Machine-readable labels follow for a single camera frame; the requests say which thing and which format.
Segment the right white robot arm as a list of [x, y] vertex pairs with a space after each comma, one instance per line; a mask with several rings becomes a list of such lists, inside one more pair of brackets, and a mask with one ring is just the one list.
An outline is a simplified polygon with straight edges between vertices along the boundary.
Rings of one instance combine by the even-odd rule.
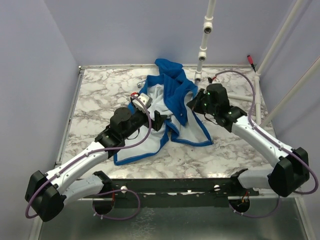
[[237, 173], [237, 179], [229, 184], [234, 195], [259, 188], [271, 189], [279, 196], [287, 197], [309, 180], [307, 152], [279, 141], [256, 125], [244, 110], [230, 105], [222, 84], [213, 83], [201, 89], [187, 106], [197, 114], [213, 116], [219, 126], [246, 141], [271, 165], [270, 169], [247, 169]]

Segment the blue jacket with white lining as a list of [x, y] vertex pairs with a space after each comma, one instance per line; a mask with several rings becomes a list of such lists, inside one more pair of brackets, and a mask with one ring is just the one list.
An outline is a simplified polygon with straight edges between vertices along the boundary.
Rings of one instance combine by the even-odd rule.
[[206, 147], [213, 143], [207, 128], [187, 107], [198, 88], [188, 80], [182, 64], [158, 58], [155, 65], [159, 74], [148, 75], [140, 93], [152, 99], [148, 109], [151, 118], [155, 117], [155, 111], [167, 118], [159, 131], [142, 126], [126, 139], [125, 144], [130, 148], [122, 149], [113, 156], [116, 166], [154, 156], [168, 141], [193, 147]]

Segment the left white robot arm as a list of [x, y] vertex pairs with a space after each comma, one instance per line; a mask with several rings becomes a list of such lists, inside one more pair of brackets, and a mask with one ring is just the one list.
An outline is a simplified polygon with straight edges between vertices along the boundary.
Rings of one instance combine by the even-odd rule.
[[141, 127], [146, 126], [148, 134], [151, 130], [159, 131], [167, 118], [157, 110], [153, 112], [154, 118], [150, 117], [148, 97], [132, 96], [131, 103], [134, 113], [127, 107], [116, 109], [105, 130], [76, 157], [47, 173], [38, 170], [31, 175], [25, 194], [26, 218], [32, 218], [29, 210], [33, 209], [36, 216], [48, 222], [73, 201], [94, 195], [103, 198], [110, 193], [112, 181], [101, 171], [79, 178], [119, 150], [128, 149], [125, 140]]

